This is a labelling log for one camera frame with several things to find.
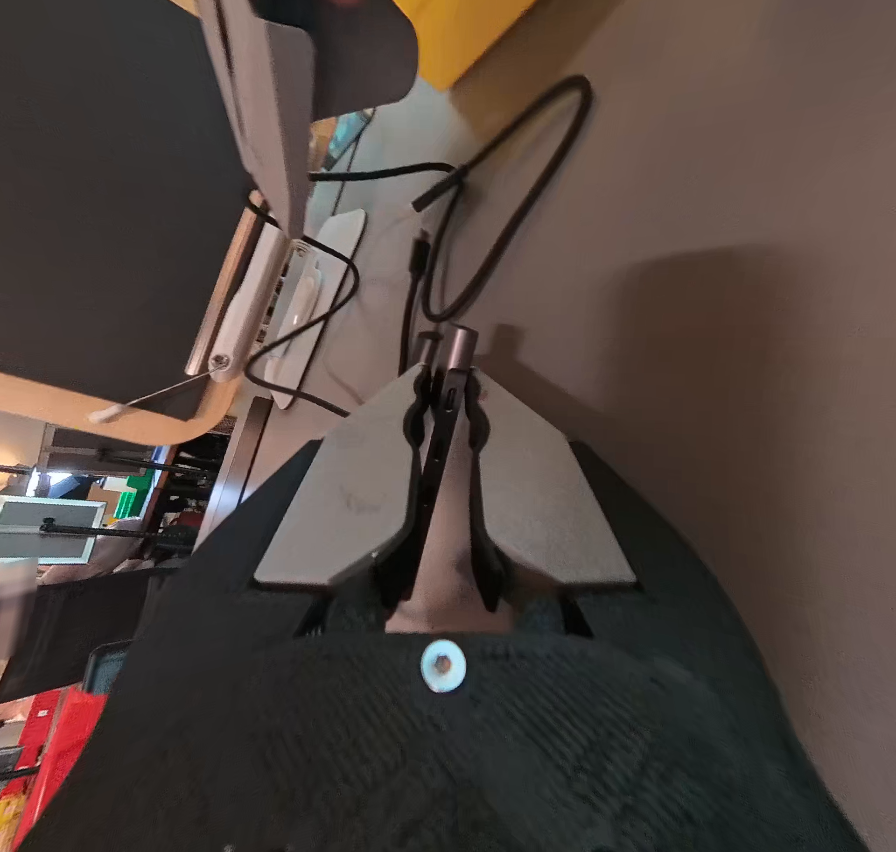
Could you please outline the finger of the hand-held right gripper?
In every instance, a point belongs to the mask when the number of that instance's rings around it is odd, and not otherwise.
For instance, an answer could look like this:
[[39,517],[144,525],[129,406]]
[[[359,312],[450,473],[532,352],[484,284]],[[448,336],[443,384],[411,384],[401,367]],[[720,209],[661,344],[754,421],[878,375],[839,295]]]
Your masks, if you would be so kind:
[[297,236],[305,223],[312,124],[402,99],[417,76],[419,45],[392,0],[354,7],[316,0],[312,32],[263,21],[282,151],[279,225]]
[[255,0],[195,0],[243,167],[282,222],[282,163],[273,69]]

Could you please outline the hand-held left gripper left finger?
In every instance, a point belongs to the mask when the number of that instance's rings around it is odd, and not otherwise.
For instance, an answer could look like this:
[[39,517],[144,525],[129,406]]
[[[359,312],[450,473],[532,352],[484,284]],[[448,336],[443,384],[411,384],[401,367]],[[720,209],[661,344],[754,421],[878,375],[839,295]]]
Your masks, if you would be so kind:
[[417,364],[324,436],[253,575],[331,588],[408,535],[421,477],[429,368]]

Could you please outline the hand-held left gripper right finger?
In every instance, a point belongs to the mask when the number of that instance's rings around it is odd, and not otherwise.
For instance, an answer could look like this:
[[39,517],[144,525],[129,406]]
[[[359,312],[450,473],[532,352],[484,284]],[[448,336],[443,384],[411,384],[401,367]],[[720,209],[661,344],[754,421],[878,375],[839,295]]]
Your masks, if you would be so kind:
[[478,369],[468,423],[471,567],[488,611],[519,573],[557,589],[636,586],[563,432]]

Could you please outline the yellow plastic bin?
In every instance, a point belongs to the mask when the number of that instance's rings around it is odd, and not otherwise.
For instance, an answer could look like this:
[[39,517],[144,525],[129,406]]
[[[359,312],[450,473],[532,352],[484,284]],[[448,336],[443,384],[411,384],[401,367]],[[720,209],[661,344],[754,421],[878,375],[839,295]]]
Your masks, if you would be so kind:
[[450,89],[538,0],[392,0],[418,38],[419,76]]

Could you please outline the grey usb hub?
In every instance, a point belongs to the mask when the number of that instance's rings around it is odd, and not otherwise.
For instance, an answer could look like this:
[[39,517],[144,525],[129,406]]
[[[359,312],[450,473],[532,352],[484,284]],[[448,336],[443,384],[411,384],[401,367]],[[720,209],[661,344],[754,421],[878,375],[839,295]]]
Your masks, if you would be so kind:
[[419,555],[414,589],[424,597],[437,597],[443,586],[452,588],[469,557],[473,454],[466,394],[476,340],[475,331],[450,326],[443,332],[432,361],[414,512],[414,542]]

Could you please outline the wooden book stand black panel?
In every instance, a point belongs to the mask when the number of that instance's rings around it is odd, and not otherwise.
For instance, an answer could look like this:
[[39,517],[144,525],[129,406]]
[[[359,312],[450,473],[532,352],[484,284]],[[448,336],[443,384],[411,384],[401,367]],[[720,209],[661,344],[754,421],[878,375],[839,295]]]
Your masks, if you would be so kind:
[[2,0],[2,410],[130,442],[213,426],[209,309],[257,190],[199,17]]

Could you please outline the green box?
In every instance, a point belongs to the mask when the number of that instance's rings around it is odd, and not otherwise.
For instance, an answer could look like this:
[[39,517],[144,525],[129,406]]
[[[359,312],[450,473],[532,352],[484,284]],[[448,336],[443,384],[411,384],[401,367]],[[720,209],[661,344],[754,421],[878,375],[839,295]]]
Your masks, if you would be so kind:
[[145,472],[139,476],[106,477],[103,483],[104,490],[118,493],[118,503],[113,519],[140,518],[144,512],[145,503],[154,484],[154,472]]

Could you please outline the grey panel on stand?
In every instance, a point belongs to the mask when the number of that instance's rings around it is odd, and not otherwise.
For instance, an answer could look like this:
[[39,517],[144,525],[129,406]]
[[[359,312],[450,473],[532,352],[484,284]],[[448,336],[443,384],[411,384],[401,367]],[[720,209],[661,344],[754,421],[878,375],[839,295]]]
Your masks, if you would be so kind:
[[1,562],[86,564],[106,502],[1,495]]

